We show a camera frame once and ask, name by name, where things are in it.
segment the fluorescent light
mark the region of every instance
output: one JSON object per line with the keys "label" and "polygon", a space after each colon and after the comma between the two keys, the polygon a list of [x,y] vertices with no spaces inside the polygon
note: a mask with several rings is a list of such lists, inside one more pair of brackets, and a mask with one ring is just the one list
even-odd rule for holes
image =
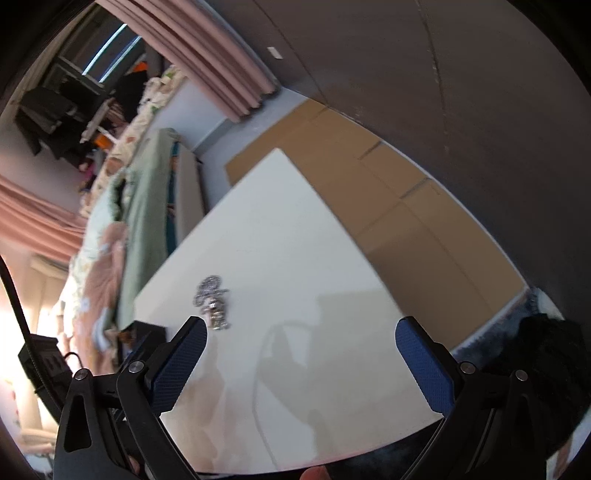
{"label": "fluorescent light", "polygon": [[98,51],[98,53],[94,56],[94,58],[90,61],[90,63],[86,66],[86,68],[84,69],[84,71],[82,72],[82,75],[86,75],[90,69],[92,68],[92,66],[96,63],[96,61],[99,59],[99,57],[103,54],[103,52],[107,49],[107,47],[109,45],[111,45],[111,43],[113,43],[113,40],[117,37],[117,35],[119,35],[121,32],[123,32],[123,29],[127,27],[127,23],[124,23],[123,25],[121,25],[117,31],[115,33],[113,33],[111,35],[111,38],[109,40],[107,40],[107,42],[100,48],[100,50]]}
{"label": "fluorescent light", "polygon": [[121,62],[121,60],[123,60],[125,58],[125,56],[131,51],[131,49],[133,47],[135,47],[136,43],[139,42],[141,39],[142,39],[142,37],[140,37],[139,35],[137,37],[135,37],[135,40],[129,44],[129,46],[125,49],[125,51],[121,55],[119,55],[119,58],[117,58],[117,60],[115,60],[114,64],[111,65],[109,70],[107,70],[105,72],[103,77],[99,80],[99,83],[103,83],[105,81],[105,79],[111,74],[111,72],[113,70],[115,70],[115,67]]}

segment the green blanket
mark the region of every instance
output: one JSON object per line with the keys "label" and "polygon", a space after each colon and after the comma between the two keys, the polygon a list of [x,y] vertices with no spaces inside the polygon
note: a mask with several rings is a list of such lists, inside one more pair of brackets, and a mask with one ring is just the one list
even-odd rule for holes
{"label": "green blanket", "polygon": [[135,320],[136,296],[168,256],[168,179],[178,141],[179,135],[172,129],[154,132],[142,142],[128,167],[122,203],[129,237],[117,312],[119,330]]}

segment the orange object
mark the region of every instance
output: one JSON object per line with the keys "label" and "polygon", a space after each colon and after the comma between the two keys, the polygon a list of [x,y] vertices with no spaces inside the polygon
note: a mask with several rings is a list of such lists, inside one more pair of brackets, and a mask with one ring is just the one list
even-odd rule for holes
{"label": "orange object", "polygon": [[134,67],[132,72],[145,72],[146,70],[148,70],[148,64],[144,61],[141,61]]}
{"label": "orange object", "polygon": [[103,150],[110,150],[113,147],[113,142],[103,134],[98,134],[95,138],[95,145]]}

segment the gray floor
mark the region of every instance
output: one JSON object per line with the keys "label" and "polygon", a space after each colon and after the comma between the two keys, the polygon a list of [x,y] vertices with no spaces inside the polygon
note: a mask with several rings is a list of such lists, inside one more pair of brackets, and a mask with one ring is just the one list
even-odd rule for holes
{"label": "gray floor", "polygon": [[299,93],[281,89],[241,123],[224,122],[195,149],[195,155],[203,163],[202,185],[208,209],[230,191],[226,163],[304,100],[306,97]]}

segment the jewelry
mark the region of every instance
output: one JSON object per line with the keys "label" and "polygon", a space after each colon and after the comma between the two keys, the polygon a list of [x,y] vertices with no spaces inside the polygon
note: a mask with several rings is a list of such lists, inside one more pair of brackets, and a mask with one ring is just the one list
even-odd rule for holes
{"label": "jewelry", "polygon": [[202,314],[208,314],[210,327],[213,330],[222,330],[230,325],[226,322],[226,302],[223,295],[229,292],[221,288],[222,278],[219,275],[210,275],[199,284],[197,293],[193,298],[193,304],[201,308]]}

